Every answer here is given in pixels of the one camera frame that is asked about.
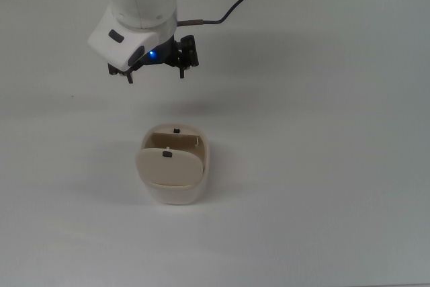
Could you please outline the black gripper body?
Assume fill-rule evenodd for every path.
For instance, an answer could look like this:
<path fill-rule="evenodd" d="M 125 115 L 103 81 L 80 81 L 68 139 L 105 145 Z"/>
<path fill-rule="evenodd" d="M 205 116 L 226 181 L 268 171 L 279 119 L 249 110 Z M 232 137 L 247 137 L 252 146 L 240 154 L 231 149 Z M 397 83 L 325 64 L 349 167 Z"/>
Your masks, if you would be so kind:
<path fill-rule="evenodd" d="M 138 59 L 134 65 L 134 69 L 140 69 L 143 66 L 149 65 L 179 66 L 178 49 L 173 36 Z"/>

